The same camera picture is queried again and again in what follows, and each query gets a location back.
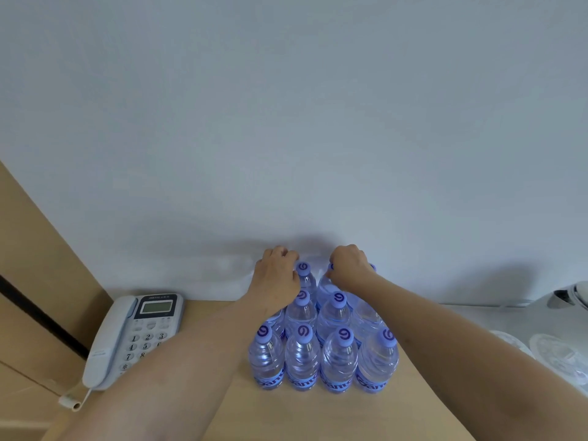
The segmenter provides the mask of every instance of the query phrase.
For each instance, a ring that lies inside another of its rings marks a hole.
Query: wooden desk
[[[228,302],[188,301],[182,328],[191,325]],[[85,388],[75,390],[83,398]],[[93,393],[80,412],[100,398]],[[42,441],[55,441],[76,418],[62,411]],[[353,385],[332,394],[319,382],[310,391],[298,392],[285,379],[276,390],[255,384],[246,357],[224,397],[205,439],[228,440],[452,440],[473,438],[437,399],[401,349],[398,370],[379,394],[367,394]]]

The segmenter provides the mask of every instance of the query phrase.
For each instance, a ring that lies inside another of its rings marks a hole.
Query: telephone
[[[91,390],[106,390],[177,333],[183,303],[179,294],[117,298],[92,343],[82,383]]]

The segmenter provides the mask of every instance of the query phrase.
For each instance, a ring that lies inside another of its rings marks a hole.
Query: bottle label
[[[319,336],[318,332],[316,332],[316,338],[319,339],[320,347],[323,348],[323,345],[325,344],[325,340]]]
[[[285,368],[285,365],[282,366],[282,369],[280,370],[280,372],[272,378],[257,378],[254,376],[255,382],[257,382],[261,386],[262,389],[274,388],[284,378],[284,368]]]
[[[312,377],[310,377],[308,379],[295,379],[290,376],[290,373],[288,373],[288,379],[290,380],[292,385],[294,385],[294,388],[299,389],[299,390],[306,390],[306,389],[311,388],[314,384],[316,384],[316,378],[318,377],[318,375],[319,375],[319,372],[317,371],[316,373],[314,373],[312,375]]]
[[[388,381],[372,382],[371,380],[366,379],[362,372],[359,371],[359,368],[355,372],[355,378],[357,379],[359,386],[367,393],[379,393],[388,383]]]
[[[349,388],[349,386],[351,385],[351,381],[353,380],[353,377],[351,377],[351,379],[349,379],[349,380],[346,380],[345,382],[334,382],[332,380],[329,380],[323,374],[322,366],[319,369],[319,373],[320,373],[320,378],[323,381],[323,384],[325,384],[325,387],[327,387],[328,389],[333,390],[335,392],[344,392],[345,390],[347,390]]]

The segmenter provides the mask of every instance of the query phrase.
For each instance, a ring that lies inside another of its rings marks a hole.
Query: bottled water
[[[268,319],[268,323],[272,326],[272,330],[277,336],[284,340],[286,338],[286,309],[281,309]]]
[[[316,319],[316,308],[311,303],[311,296],[306,290],[301,289],[298,296],[286,308],[286,339],[295,333],[301,323],[307,323],[314,331]]]
[[[298,262],[296,272],[300,277],[300,289],[304,289],[311,295],[312,306],[316,304],[316,279],[311,273],[311,266],[306,262]]]
[[[255,339],[249,345],[249,363],[255,382],[262,389],[272,390],[284,379],[284,344],[265,322],[259,327]]]
[[[355,378],[367,393],[378,393],[398,367],[398,347],[392,332],[384,326],[372,334],[359,349]]]
[[[353,330],[339,326],[329,336],[320,358],[320,378],[329,392],[343,393],[349,388],[357,367],[357,345]]]
[[[316,321],[316,338],[322,347],[337,326],[349,325],[351,310],[347,306],[347,297],[341,291],[336,292],[329,299],[319,313]]]
[[[333,263],[329,265],[327,270],[333,270]],[[316,310],[320,311],[320,308],[322,308],[329,301],[331,296],[338,291],[339,288],[337,288],[326,275],[323,275],[320,278],[319,286],[316,288]]]
[[[362,346],[362,342],[378,331],[384,323],[378,313],[365,301],[359,299],[357,306],[351,314],[351,323],[349,326],[355,334],[357,347]]]
[[[309,390],[319,373],[320,346],[312,326],[296,327],[286,344],[286,372],[297,390]]]
[[[372,265],[371,263],[370,266],[373,268],[374,271],[378,272],[376,270],[376,266]],[[351,294],[350,292],[347,293],[347,304],[349,305],[349,308],[351,308],[351,311],[355,309],[360,300],[361,299],[357,297],[355,294]]]

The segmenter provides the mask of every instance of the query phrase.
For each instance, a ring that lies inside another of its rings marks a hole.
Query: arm
[[[245,296],[146,356],[62,441],[200,439],[256,330],[298,294],[297,259],[281,246],[266,250]]]
[[[585,439],[588,400],[539,362],[376,274],[354,244],[329,277],[383,318],[439,399],[478,441]]]

